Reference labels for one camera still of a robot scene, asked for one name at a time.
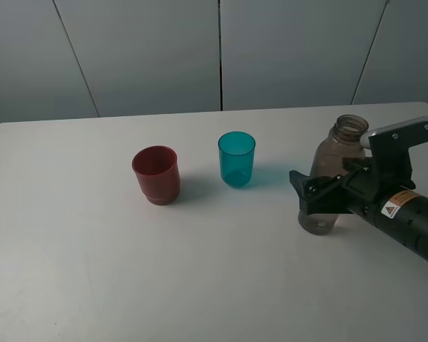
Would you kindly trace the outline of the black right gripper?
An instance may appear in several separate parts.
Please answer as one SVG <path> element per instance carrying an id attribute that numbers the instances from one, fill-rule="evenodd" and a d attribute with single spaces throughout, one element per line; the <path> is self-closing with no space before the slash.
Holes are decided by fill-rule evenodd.
<path id="1" fill-rule="evenodd" d="M 302 213 L 345 214 L 347 208 L 406 248 L 428 249 L 428 197 L 399 184 L 376 189 L 359 171 L 310 177 L 291 170 L 289 178 Z"/>

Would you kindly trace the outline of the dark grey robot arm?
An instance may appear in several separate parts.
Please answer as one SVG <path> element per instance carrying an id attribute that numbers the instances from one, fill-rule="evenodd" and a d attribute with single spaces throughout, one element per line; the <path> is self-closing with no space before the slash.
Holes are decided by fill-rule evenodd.
<path id="1" fill-rule="evenodd" d="M 333 178 L 292 170 L 289 177 L 305 214 L 356 214 L 428 262 L 428 197 L 399 183 L 376 183 L 361 170 Z"/>

